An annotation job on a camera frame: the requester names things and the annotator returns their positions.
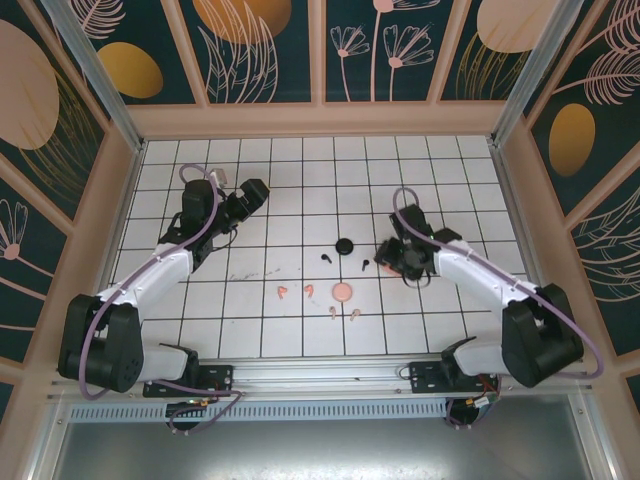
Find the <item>cable connector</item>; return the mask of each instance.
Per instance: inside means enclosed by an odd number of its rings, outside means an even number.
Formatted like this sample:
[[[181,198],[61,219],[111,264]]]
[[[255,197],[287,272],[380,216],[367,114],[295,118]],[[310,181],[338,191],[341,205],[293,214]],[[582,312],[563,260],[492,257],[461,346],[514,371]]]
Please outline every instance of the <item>cable connector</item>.
[[[486,405],[489,405],[490,403],[491,401],[487,397],[480,397],[473,402],[473,406],[476,408],[482,408]]]

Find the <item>metal sheet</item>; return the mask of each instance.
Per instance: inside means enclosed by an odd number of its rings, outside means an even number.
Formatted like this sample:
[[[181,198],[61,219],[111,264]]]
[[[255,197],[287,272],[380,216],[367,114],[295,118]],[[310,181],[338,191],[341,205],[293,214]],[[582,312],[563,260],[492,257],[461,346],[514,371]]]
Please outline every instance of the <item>metal sheet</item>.
[[[442,419],[220,423],[193,437],[159,424],[73,424],[57,479],[585,479],[566,398],[506,398],[477,428]]]

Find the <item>flower illustration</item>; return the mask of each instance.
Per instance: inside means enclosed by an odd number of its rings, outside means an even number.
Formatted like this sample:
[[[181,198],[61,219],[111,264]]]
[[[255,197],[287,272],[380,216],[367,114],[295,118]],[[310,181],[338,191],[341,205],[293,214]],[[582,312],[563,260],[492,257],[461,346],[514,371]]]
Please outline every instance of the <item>flower illustration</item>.
[[[27,228],[28,217],[29,210],[20,202],[16,202],[16,205],[12,212],[11,207],[9,206],[9,202],[4,198],[0,200],[0,260],[17,260],[27,267],[39,273],[42,273],[43,275],[53,277],[52,273],[49,273],[46,270],[37,267],[33,263],[28,262],[20,256],[20,244],[22,243],[24,232]],[[33,290],[23,287],[22,285],[18,285],[17,283],[14,283],[1,276],[0,283],[39,300],[45,299],[45,295],[34,292]],[[9,328],[5,325],[0,325],[0,327]]]
[[[380,13],[389,13],[394,10],[420,10],[435,7],[439,3],[440,0],[373,0],[374,8]]]
[[[344,32],[340,27],[331,29],[331,40],[333,46],[336,47],[338,56],[340,57],[340,67],[342,68],[342,84],[344,85],[344,93],[347,96],[347,102],[351,101],[349,96],[349,87],[347,86],[347,76],[344,70],[344,59],[361,55],[369,51],[369,44],[365,43],[366,37],[362,33],[362,27],[347,27]]]
[[[427,32],[429,26],[424,28],[407,27],[398,37],[398,26],[384,29],[384,48],[389,58],[391,67],[391,80],[389,82],[389,101],[393,100],[393,79],[397,68],[421,65],[433,61],[433,50],[427,50],[431,39]]]
[[[373,0],[373,7],[376,9],[377,13],[376,23],[373,27],[373,49],[371,52],[371,84],[369,86],[372,102],[376,101],[376,53],[378,50],[378,30],[380,29],[380,17],[382,16],[382,14],[390,13],[394,10],[420,10],[423,8],[435,7],[439,3],[440,0]]]
[[[16,202],[11,214],[9,202],[0,200],[0,258],[15,260],[20,256],[20,243],[27,228],[29,211],[20,202]]]

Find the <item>yellow oval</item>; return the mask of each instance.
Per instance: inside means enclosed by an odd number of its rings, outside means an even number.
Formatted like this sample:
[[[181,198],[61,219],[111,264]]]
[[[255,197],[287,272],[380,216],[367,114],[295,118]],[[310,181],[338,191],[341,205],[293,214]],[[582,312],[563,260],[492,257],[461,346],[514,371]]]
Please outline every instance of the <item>yellow oval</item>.
[[[491,50],[521,53],[538,43],[557,0],[483,0],[478,37]]]
[[[596,138],[596,122],[589,109],[577,103],[558,112],[549,135],[551,166],[563,177],[576,174],[585,164]]]
[[[4,20],[0,45],[0,138],[35,150],[49,141],[58,124],[56,72],[38,44]]]
[[[260,37],[250,25],[245,3],[256,22],[264,20],[273,37],[291,18],[291,0],[193,0],[200,19],[216,36],[237,44],[257,43]]]
[[[98,57],[120,93],[133,98],[149,98],[162,90],[160,67],[141,48],[114,42],[102,47]]]

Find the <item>dark green wallpaper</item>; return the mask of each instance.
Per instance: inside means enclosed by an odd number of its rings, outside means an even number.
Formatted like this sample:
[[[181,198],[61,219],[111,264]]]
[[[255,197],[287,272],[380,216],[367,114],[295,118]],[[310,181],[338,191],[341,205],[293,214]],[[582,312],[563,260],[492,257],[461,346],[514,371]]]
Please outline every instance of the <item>dark green wallpaper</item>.
[[[636,3],[609,2],[532,127],[565,214],[640,141]]]
[[[249,15],[239,0],[180,7],[211,103],[311,101],[307,0],[248,0]]]
[[[576,35],[576,31],[580,28],[580,25],[582,25],[582,22],[584,21],[584,17],[587,15],[587,13],[589,13],[589,10],[591,9],[592,5],[593,5],[593,0],[584,0],[584,3],[582,4],[582,8],[580,8],[580,13],[576,18],[576,21],[573,23],[573,26],[569,30],[569,33],[567,33],[567,36],[565,37],[564,41],[560,45],[560,48],[558,49],[558,52],[556,53],[556,56],[554,57],[553,61],[545,71],[543,77],[540,79],[540,83],[538,84],[538,87],[535,89],[535,91],[531,95],[531,98],[527,102],[527,105],[524,107],[525,117],[529,116],[529,112],[531,112],[531,109],[534,107],[534,105],[538,101],[538,98],[540,98],[540,94],[542,93],[542,90],[544,90],[544,88],[547,86],[547,80],[551,76],[551,73],[558,66],[558,63],[560,63],[560,60],[564,56],[564,53],[566,52],[567,47],[569,47],[569,45],[571,44],[573,37],[575,37]]]
[[[326,100],[370,102],[372,94],[376,101],[426,100],[451,2],[404,2],[411,8],[396,2],[390,12],[374,3],[327,2]]]
[[[2,417],[9,405],[9,399],[11,398],[11,392],[13,392],[13,385],[10,383],[0,382],[0,425],[2,424]]]
[[[93,98],[95,98],[96,101],[98,102],[98,105],[100,106],[100,109],[102,110],[102,113],[104,113],[105,117],[107,117],[108,119],[111,119],[111,115],[109,115],[109,112],[107,111],[107,109],[105,108],[104,104],[102,103],[102,100],[100,100],[100,97],[98,96],[98,94],[96,93],[95,89],[93,88],[93,85],[91,85],[91,82],[89,82],[86,79],[86,77],[84,76],[84,72],[82,71],[82,67],[80,67],[80,64],[76,61],[76,58],[71,53],[71,50],[69,50],[69,47],[67,47],[67,44],[62,40],[62,38],[60,37],[60,34],[56,30],[56,28],[53,26],[53,22],[51,21],[51,18],[49,17],[49,14],[47,13],[47,10],[42,6],[42,3],[40,2],[40,0],[36,0],[35,4],[38,7],[38,9],[40,10],[40,13],[42,14],[42,16],[44,17],[46,22],[49,24],[49,28],[51,28],[51,30],[53,31],[54,35],[58,39],[58,43],[62,46],[62,48],[64,48],[64,51],[67,54],[67,57],[69,58],[69,60],[71,60],[71,63],[73,63],[73,66],[76,67],[76,70],[78,71],[78,73],[80,75],[82,75],[82,77],[83,77],[83,79],[85,81],[85,84],[87,85],[87,87],[89,87],[89,90],[91,90],[91,94],[93,95]]]
[[[472,0],[441,100],[506,100],[554,5]]]
[[[0,44],[0,154],[73,219],[104,132],[15,0]]]
[[[640,348],[640,170],[572,231],[618,355]]]
[[[628,377],[627,386],[631,391],[631,397],[633,398],[633,402],[636,404],[638,413],[640,413],[640,375],[634,375],[633,377]]]
[[[102,3],[100,17],[87,13],[100,10],[96,0],[74,2],[74,11],[124,102],[195,103],[160,0]]]
[[[66,236],[0,180],[0,357],[22,362]]]

